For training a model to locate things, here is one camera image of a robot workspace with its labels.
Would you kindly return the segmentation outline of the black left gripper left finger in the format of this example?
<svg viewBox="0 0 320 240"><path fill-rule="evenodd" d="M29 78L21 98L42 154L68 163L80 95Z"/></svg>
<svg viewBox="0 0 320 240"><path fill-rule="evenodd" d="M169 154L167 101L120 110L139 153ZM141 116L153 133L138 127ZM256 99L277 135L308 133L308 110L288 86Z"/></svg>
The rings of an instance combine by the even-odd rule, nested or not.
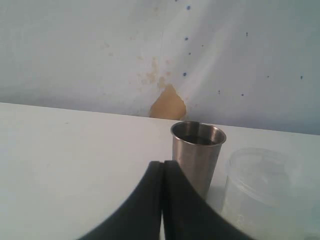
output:
<svg viewBox="0 0 320 240"><path fill-rule="evenodd" d="M124 203L82 240L158 240L162 220L164 163L149 163Z"/></svg>

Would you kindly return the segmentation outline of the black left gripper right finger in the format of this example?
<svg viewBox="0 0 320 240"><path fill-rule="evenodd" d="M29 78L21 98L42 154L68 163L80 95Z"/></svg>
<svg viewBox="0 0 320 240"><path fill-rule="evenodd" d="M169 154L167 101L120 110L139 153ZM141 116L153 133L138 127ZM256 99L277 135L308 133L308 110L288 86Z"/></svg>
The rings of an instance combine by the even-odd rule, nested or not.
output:
<svg viewBox="0 0 320 240"><path fill-rule="evenodd" d="M166 240L250 240L194 190L176 161L164 162L162 214Z"/></svg>

